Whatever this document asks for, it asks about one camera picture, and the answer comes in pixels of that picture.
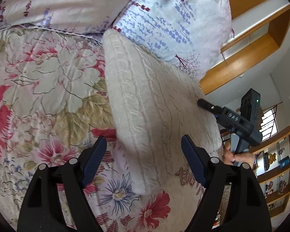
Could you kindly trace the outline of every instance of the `hand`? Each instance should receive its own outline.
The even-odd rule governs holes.
[[[230,151],[231,143],[226,142],[225,148],[223,150],[222,161],[227,165],[233,165],[233,162],[246,162],[252,168],[254,165],[254,155],[252,153],[239,153],[235,154]]]

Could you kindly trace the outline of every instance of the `bedsheet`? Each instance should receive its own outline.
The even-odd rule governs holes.
[[[13,228],[37,166],[64,164],[99,135],[107,152],[84,193],[104,231],[180,232],[189,224],[204,189],[186,163],[156,193],[132,191],[104,67],[102,45],[92,39],[20,26],[0,32],[0,212]],[[75,228],[62,185],[58,191]]]
[[[2,0],[0,29],[36,27],[88,34],[104,32],[129,0]]]

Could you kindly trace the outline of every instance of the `cable knit texture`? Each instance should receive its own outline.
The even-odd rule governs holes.
[[[221,146],[215,117],[197,105],[199,83],[147,54],[115,30],[104,34],[105,78],[117,138],[126,149],[133,191],[150,194],[185,164],[180,140],[214,153]]]

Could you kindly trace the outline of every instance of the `wooden bookshelf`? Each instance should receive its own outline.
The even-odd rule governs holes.
[[[282,194],[278,194],[278,191],[275,191],[274,193],[269,194],[266,198],[266,203],[268,205],[271,203],[274,203],[275,201],[278,201],[286,197],[288,194],[290,194],[290,184],[286,186],[286,188],[282,191]]]
[[[275,167],[274,169],[259,175],[257,179],[260,184],[264,184],[272,179],[275,179],[276,177],[280,176],[281,174],[289,170],[290,170],[290,163],[283,168]]]
[[[272,14],[270,17],[266,18],[265,20],[261,21],[259,24],[254,25],[253,27],[251,27],[249,30],[247,30],[246,32],[244,32],[243,34],[241,34],[240,36],[238,36],[237,38],[235,38],[233,41],[227,43],[226,45],[222,46],[221,48],[221,52],[226,51],[227,49],[231,48],[233,45],[237,44],[239,41],[243,40],[245,37],[248,37],[249,35],[251,35],[251,33],[255,32],[256,30],[260,29],[262,26],[266,25],[269,22],[274,21],[275,23],[289,23],[289,21],[287,19],[285,19],[284,17],[280,17],[280,15],[284,14],[285,16],[289,16],[290,19],[290,5],[282,8],[281,10],[275,12],[274,14]],[[272,32],[270,31],[270,33],[272,34],[273,39],[277,39],[276,44],[278,46],[280,46],[282,44],[282,36],[284,37],[285,35],[283,34],[283,32],[280,31],[280,34],[278,34],[278,32]]]
[[[210,69],[200,81],[200,87],[208,94],[243,74],[267,58],[279,47],[270,34],[265,34],[222,63]]]
[[[281,205],[281,206],[279,206],[277,208],[274,208],[274,209],[270,210],[269,211],[270,212],[270,217],[272,218],[272,217],[274,217],[276,215],[279,215],[280,213],[282,213],[284,211],[284,209],[285,209],[284,205]]]
[[[277,144],[279,141],[281,141],[287,137],[289,138],[289,147],[290,147],[290,126],[286,127],[285,129],[283,129],[282,131],[280,131],[279,133],[277,133],[273,137],[269,138],[268,140],[262,142],[259,146],[251,147],[250,152],[254,153],[254,154],[262,152],[263,150],[272,147],[273,145]],[[287,203],[288,203],[288,200],[290,197],[290,163],[288,165],[284,166],[283,168],[279,168],[279,166],[275,167],[274,169],[267,171],[267,172],[265,172],[257,177],[258,182],[260,184],[265,184],[266,182],[271,181],[271,180],[275,179],[276,177],[279,177],[280,175],[282,175],[283,173],[286,173],[288,171],[289,171],[288,185],[283,190],[282,194],[278,194],[278,191],[275,191],[274,193],[269,194],[266,198],[267,205],[270,205],[276,201],[279,201],[279,200],[285,198],[284,203],[281,206],[269,211],[271,218],[284,212],[286,207],[287,207]]]

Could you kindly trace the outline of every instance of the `shelf item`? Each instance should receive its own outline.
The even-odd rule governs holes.
[[[257,177],[258,182],[259,182],[259,184],[266,183],[266,182],[278,177],[279,175],[287,172],[288,170],[290,170],[290,163],[283,168],[275,167],[274,169],[269,170],[269,171],[259,175]]]
[[[270,168],[270,162],[268,160],[268,153],[263,154],[263,160],[264,160],[264,170],[268,171],[268,169]]]
[[[290,163],[290,158],[289,158],[289,156],[287,156],[278,162],[279,168],[283,168],[284,166],[288,165],[289,163]]]
[[[271,204],[290,194],[290,184],[288,184],[282,192],[275,191],[266,196],[266,203]]]

